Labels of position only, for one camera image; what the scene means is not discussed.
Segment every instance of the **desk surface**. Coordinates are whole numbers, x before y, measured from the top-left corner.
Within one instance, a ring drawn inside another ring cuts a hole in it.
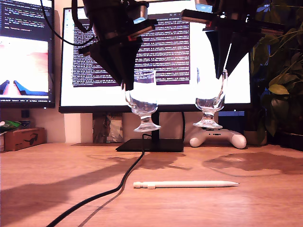
[[[140,153],[116,145],[43,144],[1,154],[1,226],[44,227],[76,203],[117,187]],[[134,189],[135,181],[226,180],[231,188]],[[78,209],[59,227],[302,226],[303,152],[185,147],[146,153],[122,193]]]

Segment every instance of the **white game controller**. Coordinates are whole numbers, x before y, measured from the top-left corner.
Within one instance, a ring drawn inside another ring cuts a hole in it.
[[[216,129],[216,130],[201,130],[193,135],[190,139],[189,144],[196,148],[199,147],[207,139],[212,140],[228,140],[232,145],[238,149],[243,149],[246,147],[246,138],[236,132],[227,129]]]

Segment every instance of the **white wall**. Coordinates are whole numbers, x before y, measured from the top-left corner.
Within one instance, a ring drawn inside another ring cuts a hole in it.
[[[82,0],[78,0],[78,5],[83,6]],[[55,1],[55,30],[62,34],[63,8],[70,7],[71,0]],[[92,142],[92,114],[90,113],[69,113],[58,112],[60,95],[60,75],[61,75],[61,41],[55,38],[55,109],[31,109],[31,119],[36,123],[36,127],[44,127],[47,131],[47,142]],[[199,128],[192,124],[201,119],[201,112],[185,113],[186,120],[186,141]],[[1,120],[19,121],[21,109],[1,109]],[[141,138],[140,133],[133,132],[139,126],[139,117],[132,113],[123,114],[123,136],[127,141],[132,138]],[[167,139],[182,138],[182,116],[181,113],[160,113],[160,137]]]

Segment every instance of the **monitor screen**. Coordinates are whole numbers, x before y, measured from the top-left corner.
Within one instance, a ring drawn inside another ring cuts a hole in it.
[[[135,70],[156,70],[159,111],[198,111],[195,107],[197,67],[200,73],[215,77],[214,55],[203,32],[204,24],[180,19],[184,9],[195,10],[194,0],[150,2],[148,17],[157,19],[156,30],[143,34],[136,56]],[[88,25],[84,9],[78,9],[80,21]],[[74,27],[71,9],[64,9],[63,36],[82,43],[93,36]],[[78,54],[78,47],[62,44],[62,84],[59,111],[130,111],[125,95],[113,78],[89,56]],[[225,98],[232,109],[250,103],[250,64],[247,54],[232,72]]]
[[[43,0],[53,24],[53,1]],[[53,34],[40,0],[0,0],[0,107],[54,107]]]

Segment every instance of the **stylus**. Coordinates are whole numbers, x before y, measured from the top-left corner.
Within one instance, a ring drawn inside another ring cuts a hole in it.
[[[208,187],[231,187],[239,183],[232,181],[155,181],[134,182],[134,188],[208,188]]]

